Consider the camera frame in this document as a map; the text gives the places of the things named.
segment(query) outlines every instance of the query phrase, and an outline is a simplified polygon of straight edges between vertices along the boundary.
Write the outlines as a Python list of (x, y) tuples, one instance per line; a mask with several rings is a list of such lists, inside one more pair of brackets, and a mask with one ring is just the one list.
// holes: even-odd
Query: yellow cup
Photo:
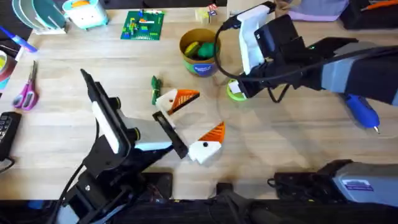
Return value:
[[(214, 63), (214, 57), (209, 58), (207, 60), (194, 60), (185, 56), (185, 49), (193, 42), (197, 41), (199, 43), (204, 42), (214, 42), (216, 34), (208, 29), (193, 29), (185, 33), (180, 40), (180, 52), (183, 57), (183, 63), (187, 70), (196, 74), (200, 77), (209, 77), (212, 74), (216, 73), (217, 67)], [(220, 57), (221, 50), (221, 41), (218, 39), (217, 41), (217, 56)]]

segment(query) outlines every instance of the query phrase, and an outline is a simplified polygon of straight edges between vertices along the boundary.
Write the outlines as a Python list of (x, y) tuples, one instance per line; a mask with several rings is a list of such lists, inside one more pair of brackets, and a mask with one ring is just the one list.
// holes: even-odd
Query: pink scissor handle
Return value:
[(27, 86), (27, 92), (25, 94), (25, 98), (22, 104), (23, 110), (30, 110), (32, 109), (39, 99), (38, 94), (35, 92), (35, 87), (32, 81), (29, 81)]
[(25, 100), (25, 96), (26, 96), (26, 93), (27, 93), (28, 86), (29, 86), (29, 84), (26, 83), (24, 88), (22, 89), (21, 93), (18, 94), (17, 97), (15, 97), (14, 101), (12, 101), (12, 105), (15, 108), (21, 108), (22, 107), (22, 104), (23, 104), (23, 102)]

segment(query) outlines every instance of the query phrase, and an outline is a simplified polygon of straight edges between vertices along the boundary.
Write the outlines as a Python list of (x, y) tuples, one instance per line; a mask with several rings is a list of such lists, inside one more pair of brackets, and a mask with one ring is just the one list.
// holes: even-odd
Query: orange triangle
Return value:
[(223, 143), (225, 135), (225, 124), (221, 122), (211, 131), (207, 132), (204, 136), (202, 136), (199, 141), (218, 141)]
[(199, 95), (197, 90), (177, 90), (172, 108), (167, 112), (169, 115), (176, 112), (180, 106), (183, 106), (185, 102)]

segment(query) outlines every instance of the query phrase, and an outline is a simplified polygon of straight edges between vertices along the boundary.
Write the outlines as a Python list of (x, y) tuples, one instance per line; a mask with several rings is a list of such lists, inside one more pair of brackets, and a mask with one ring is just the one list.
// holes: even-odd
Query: black remote control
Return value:
[(0, 161), (9, 159), (21, 117), (21, 114), (15, 112), (4, 112), (0, 115)]

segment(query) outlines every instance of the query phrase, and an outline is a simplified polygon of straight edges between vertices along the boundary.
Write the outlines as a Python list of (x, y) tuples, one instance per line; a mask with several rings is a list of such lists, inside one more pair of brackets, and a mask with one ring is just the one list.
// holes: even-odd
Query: green object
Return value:
[(192, 55), (196, 54), (200, 48), (199, 42), (195, 41), (192, 42), (184, 51), (185, 56), (191, 57)]
[(232, 93), (231, 89), (229, 89), (229, 85), (226, 86), (226, 94), (231, 97), (231, 99), (236, 100), (236, 101), (245, 101), (247, 100), (246, 97), (244, 97), (243, 93)]
[(212, 58), (214, 55), (213, 47), (214, 43), (203, 43), (198, 51), (198, 56), (201, 58)]
[(156, 99), (160, 97), (160, 88), (162, 88), (162, 80), (157, 79), (155, 76), (153, 76), (150, 84), (152, 85), (152, 105), (155, 105)]
[[(124, 22), (123, 29), (132, 32), (131, 35), (124, 35), (122, 32), (120, 39), (122, 40), (159, 40), (160, 32), (162, 31), (164, 12), (156, 10), (144, 11), (144, 15), (139, 16), (139, 11), (129, 11), (127, 14), (126, 21)], [(139, 19), (145, 19), (147, 21), (155, 21), (154, 24), (140, 24)]]

